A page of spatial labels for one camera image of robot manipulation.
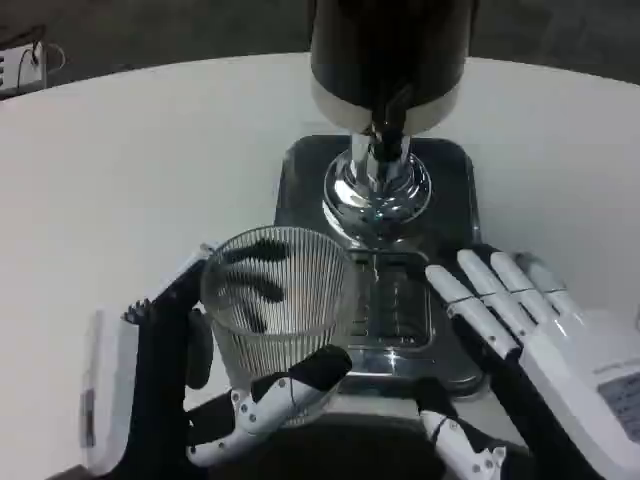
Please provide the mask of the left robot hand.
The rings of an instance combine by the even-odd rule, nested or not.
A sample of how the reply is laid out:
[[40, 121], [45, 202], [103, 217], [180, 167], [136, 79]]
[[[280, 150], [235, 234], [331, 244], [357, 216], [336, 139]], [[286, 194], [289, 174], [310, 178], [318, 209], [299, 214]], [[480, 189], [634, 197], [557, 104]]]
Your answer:
[[93, 317], [80, 399], [80, 445], [91, 477], [202, 479], [319, 404], [351, 370], [347, 352], [326, 345], [186, 409], [186, 391], [210, 375], [213, 334], [198, 302], [212, 255], [211, 246], [199, 247], [156, 296], [120, 313], [113, 334], [105, 334], [102, 312]]

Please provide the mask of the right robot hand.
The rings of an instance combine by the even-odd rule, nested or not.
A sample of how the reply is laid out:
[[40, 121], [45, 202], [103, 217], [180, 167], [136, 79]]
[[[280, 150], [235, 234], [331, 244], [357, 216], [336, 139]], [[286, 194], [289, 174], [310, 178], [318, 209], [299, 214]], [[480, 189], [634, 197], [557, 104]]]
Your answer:
[[582, 308], [537, 256], [488, 244], [445, 251], [424, 279], [520, 435], [463, 419], [443, 384], [419, 379], [426, 437], [460, 479], [635, 479], [639, 330]]

